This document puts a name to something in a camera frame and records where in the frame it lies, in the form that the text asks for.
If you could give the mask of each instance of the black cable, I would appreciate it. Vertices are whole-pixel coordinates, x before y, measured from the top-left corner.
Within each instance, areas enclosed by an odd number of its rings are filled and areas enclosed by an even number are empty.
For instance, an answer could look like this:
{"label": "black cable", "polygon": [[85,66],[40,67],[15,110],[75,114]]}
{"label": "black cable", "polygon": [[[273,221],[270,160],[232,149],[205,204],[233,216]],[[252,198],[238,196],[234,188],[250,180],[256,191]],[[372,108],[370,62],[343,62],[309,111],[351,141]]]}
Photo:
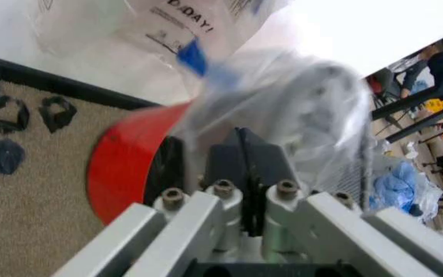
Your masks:
{"label": "black cable", "polygon": [[[397,119],[396,121],[399,122],[401,119],[403,119],[403,117],[408,113],[408,111],[405,111],[400,117],[399,119]],[[385,129],[391,127],[391,125],[393,125],[392,123],[389,123],[386,125],[386,127],[382,128],[379,132],[377,132],[377,134],[375,136],[378,136],[380,133],[382,133],[382,131],[384,131]]]}

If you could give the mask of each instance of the dark sleeve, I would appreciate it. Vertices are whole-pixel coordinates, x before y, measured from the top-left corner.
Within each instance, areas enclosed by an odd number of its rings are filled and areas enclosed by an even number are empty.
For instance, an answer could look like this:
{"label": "dark sleeve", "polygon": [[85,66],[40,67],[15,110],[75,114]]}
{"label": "dark sleeve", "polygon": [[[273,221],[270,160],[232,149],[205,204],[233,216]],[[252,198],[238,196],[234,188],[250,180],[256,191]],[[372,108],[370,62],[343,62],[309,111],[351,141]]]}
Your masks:
{"label": "dark sleeve", "polygon": [[410,68],[408,68],[405,72],[403,84],[401,85],[401,89],[407,88],[411,91],[413,85],[415,84],[416,78],[422,72],[424,68],[427,67],[427,61],[419,61]]}

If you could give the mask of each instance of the floor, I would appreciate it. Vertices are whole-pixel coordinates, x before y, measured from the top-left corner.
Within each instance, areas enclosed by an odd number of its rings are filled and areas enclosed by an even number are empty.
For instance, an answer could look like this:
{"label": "floor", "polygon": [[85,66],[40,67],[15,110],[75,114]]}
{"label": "floor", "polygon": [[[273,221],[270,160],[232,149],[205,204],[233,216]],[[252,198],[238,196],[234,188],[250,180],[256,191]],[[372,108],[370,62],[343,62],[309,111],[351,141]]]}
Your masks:
{"label": "floor", "polygon": [[0,276],[49,276],[102,228],[85,193],[88,157],[97,138],[129,112],[77,99],[69,126],[51,134],[37,109],[48,92],[0,81],[3,94],[29,108],[26,130],[7,137],[26,158],[0,174]]}

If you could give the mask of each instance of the person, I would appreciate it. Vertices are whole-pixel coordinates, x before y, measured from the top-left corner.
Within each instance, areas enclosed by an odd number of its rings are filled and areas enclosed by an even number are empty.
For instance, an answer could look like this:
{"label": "person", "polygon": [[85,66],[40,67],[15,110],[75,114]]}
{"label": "person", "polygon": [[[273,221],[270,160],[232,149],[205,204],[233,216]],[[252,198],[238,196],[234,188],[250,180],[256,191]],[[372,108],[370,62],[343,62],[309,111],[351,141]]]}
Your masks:
{"label": "person", "polygon": [[[375,72],[367,78],[372,90],[376,94],[389,93],[400,98],[406,98],[411,94],[418,75],[428,66],[431,57],[443,52],[441,42],[425,47],[417,53],[403,58],[387,68]],[[396,76],[405,72],[403,83],[396,81]]]}

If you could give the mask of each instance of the yellow object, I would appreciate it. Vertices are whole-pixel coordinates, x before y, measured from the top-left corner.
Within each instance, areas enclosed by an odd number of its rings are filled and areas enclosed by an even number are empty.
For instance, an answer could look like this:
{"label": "yellow object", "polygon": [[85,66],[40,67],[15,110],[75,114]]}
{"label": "yellow object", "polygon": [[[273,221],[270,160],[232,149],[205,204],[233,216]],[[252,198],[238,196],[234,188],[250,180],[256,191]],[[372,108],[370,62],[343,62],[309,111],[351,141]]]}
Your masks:
{"label": "yellow object", "polygon": [[427,110],[431,111],[432,113],[436,113],[443,110],[443,101],[441,101],[439,98],[430,99],[425,103],[425,106]]}

